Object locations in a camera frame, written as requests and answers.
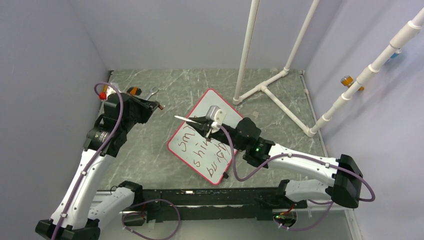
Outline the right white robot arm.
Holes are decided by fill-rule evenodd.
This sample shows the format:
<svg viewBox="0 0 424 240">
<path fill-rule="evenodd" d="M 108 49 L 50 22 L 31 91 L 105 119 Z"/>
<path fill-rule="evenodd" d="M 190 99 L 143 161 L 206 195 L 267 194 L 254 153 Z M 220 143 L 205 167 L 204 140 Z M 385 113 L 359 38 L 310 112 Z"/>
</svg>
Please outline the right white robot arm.
<svg viewBox="0 0 424 240">
<path fill-rule="evenodd" d="M 216 140 L 238 151 L 255 167 L 292 170 L 308 176 L 309 180 L 280 181 L 275 194 L 276 203 L 287 208 L 306 200 L 330 200 L 339 206 L 356 209 L 363 200 L 363 174 L 355 160 L 346 154 L 339 158 L 320 157 L 286 148 L 261 137 L 261 129 L 248 117 L 235 127 L 217 124 L 211 119 L 190 117 L 188 125 L 207 140 Z"/>
</svg>

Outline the white marker pen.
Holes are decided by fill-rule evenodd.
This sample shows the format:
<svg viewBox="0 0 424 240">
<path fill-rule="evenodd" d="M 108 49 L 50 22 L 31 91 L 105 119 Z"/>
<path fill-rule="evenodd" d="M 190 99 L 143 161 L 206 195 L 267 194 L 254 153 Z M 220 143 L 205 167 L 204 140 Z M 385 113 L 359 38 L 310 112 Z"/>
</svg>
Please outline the white marker pen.
<svg viewBox="0 0 424 240">
<path fill-rule="evenodd" d="M 186 118 L 186 117 L 182 117 L 182 116 L 178 116 L 178 115 L 174 115 L 175 118 L 182 120 L 184 122 L 193 122 L 191 119 Z"/>
</svg>

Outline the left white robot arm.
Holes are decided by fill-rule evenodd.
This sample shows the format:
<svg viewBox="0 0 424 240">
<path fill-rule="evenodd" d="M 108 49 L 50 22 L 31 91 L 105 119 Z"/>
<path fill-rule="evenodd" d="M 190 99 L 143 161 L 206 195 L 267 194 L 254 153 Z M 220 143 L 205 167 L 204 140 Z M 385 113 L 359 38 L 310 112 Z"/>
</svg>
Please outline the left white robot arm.
<svg viewBox="0 0 424 240">
<path fill-rule="evenodd" d="M 86 135 L 79 167 L 65 196 L 49 219 L 37 223 L 35 232 L 46 240 L 97 240 L 120 211 L 127 207 L 139 209 L 144 203 L 143 187 L 130 181 L 120 184 L 95 207 L 92 202 L 105 173 L 127 141 L 127 134 L 162 108 L 158 101 L 130 93 L 109 94 L 103 113 Z"/>
</svg>

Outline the red framed whiteboard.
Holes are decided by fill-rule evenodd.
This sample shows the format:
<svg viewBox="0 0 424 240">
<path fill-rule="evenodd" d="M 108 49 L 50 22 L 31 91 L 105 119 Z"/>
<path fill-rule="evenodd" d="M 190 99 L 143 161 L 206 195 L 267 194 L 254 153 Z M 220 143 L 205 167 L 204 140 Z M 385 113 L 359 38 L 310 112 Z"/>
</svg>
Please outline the red framed whiteboard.
<svg viewBox="0 0 424 240">
<path fill-rule="evenodd" d="M 210 106 L 218 106 L 227 115 L 224 124 L 236 127 L 240 115 L 218 92 L 209 88 L 194 105 L 187 117 L 205 116 Z M 167 143 L 168 150 L 212 185 L 218 185 L 232 162 L 230 147 L 217 140 L 206 141 L 191 126 L 183 122 Z"/>
</svg>

